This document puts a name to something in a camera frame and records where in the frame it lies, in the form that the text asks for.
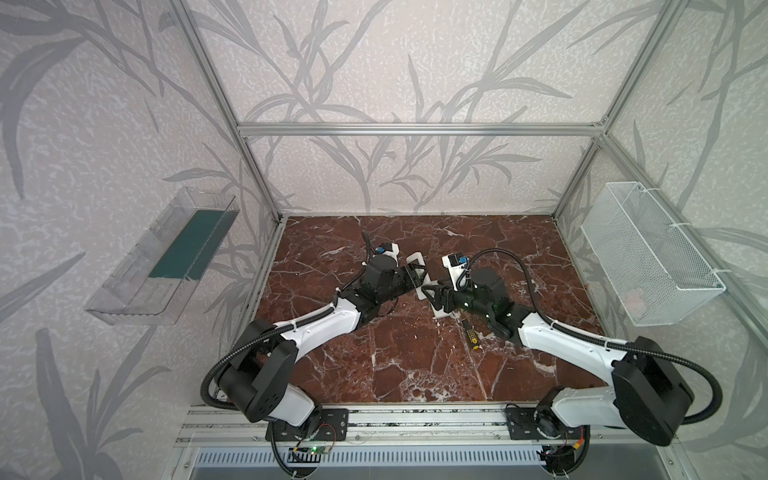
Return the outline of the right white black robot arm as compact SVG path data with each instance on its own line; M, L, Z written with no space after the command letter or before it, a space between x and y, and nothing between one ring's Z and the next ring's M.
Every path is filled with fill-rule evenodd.
M531 415L545 437L556 438L567 428L605 426L668 446L680 426L703 422L722 405L722 387L704 367L664 352L649 338L603 337L514 302L491 269L470 276L456 268L448 280L425 283L420 296L436 317L455 311L477 315L501 339L564 360L602 381L600 387L553 388Z

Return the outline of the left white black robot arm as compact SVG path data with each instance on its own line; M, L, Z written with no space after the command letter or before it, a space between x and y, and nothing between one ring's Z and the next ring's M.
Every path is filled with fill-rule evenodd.
M331 340L352 333L380 316L381 307L428 280L423 255L416 252L400 265L394 255L379 253L331 302L287 321L253 321L232 350L205 374L200 385L204 404L242 413L252 423L282 421L305 427L321 408L291 384L296 363Z

